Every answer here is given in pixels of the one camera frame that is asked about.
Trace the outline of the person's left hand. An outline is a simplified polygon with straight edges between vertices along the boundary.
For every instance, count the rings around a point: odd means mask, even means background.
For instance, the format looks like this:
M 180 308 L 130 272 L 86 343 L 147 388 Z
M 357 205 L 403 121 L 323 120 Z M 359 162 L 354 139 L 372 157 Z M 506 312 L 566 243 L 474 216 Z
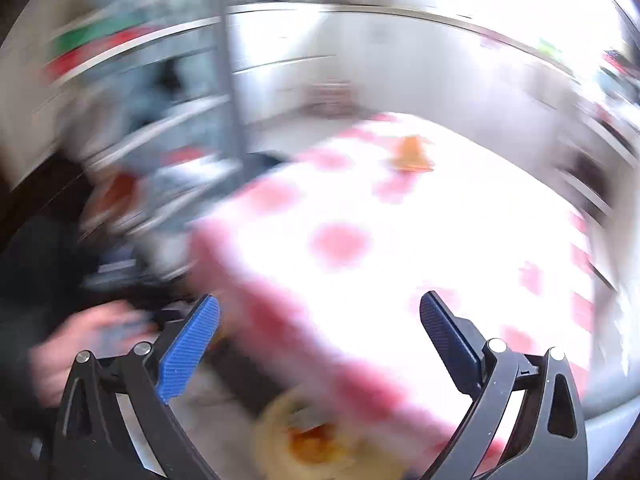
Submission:
M 98 358 L 122 356 L 142 341 L 153 342 L 157 328 L 126 301 L 113 301 L 71 315 L 54 333 L 29 351 L 32 383 L 43 408 L 60 405 L 79 352 Z

